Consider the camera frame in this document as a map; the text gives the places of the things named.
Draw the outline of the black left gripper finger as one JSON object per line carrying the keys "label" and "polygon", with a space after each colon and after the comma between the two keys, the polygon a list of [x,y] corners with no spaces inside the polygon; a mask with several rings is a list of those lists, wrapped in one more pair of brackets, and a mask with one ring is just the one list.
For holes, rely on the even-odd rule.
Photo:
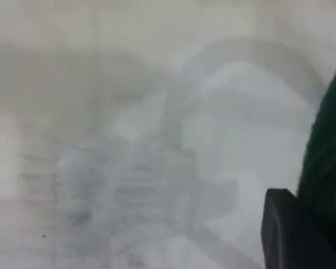
{"label": "black left gripper finger", "polygon": [[266,268],[336,268],[336,251],[288,189],[267,189],[261,240]]}

